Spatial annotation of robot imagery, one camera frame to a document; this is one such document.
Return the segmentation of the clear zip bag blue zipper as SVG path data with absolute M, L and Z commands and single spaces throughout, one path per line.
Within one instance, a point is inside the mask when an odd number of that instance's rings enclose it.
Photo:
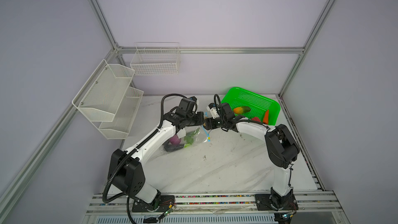
M 184 116 L 173 112 L 162 114 L 162 121 L 169 121 L 176 127 L 176 134 L 162 144 L 165 152 L 171 153 L 200 142 L 209 142 L 210 136 L 204 128 L 205 113 L 190 113 Z

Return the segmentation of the purple onion toy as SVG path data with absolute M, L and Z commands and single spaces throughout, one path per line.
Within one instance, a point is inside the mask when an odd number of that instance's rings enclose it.
M 175 134 L 174 136 L 172 136 L 169 139 L 169 143 L 173 146 L 179 145 L 181 143 L 181 139 L 178 137 L 177 134 Z

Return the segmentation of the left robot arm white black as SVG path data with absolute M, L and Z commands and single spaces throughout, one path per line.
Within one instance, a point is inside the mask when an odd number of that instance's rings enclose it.
M 177 93 L 164 96 L 160 103 L 159 125 L 127 150 L 117 149 L 112 154 L 103 203 L 127 196 L 154 205 L 160 193 L 146 182 L 143 166 L 155 151 L 185 127 L 203 123 L 204 113 L 198 111 L 196 97 Z

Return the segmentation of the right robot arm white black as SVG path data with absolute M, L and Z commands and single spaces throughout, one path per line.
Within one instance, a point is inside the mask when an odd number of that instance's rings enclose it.
M 204 120 L 206 130 L 234 131 L 264 141 L 268 157 L 275 166 L 268 205 L 276 211 L 287 207 L 293 201 L 292 171 L 300 153 L 299 146 L 287 126 L 269 126 L 243 115 L 236 115 L 228 103 L 211 103 L 207 110 L 211 116 Z

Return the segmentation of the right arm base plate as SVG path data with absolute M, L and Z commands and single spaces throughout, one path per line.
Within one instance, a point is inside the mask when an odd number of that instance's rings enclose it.
M 259 211 L 297 211 L 299 209 L 294 194 L 256 194 L 255 204 Z

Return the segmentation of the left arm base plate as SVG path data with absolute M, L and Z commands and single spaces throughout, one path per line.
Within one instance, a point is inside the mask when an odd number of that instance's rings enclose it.
M 170 208 L 170 205 L 175 204 L 175 196 L 160 195 L 156 197 L 151 203 L 147 203 L 141 199 L 134 200 L 129 206 L 133 213 L 150 213 L 150 212 L 165 212 Z

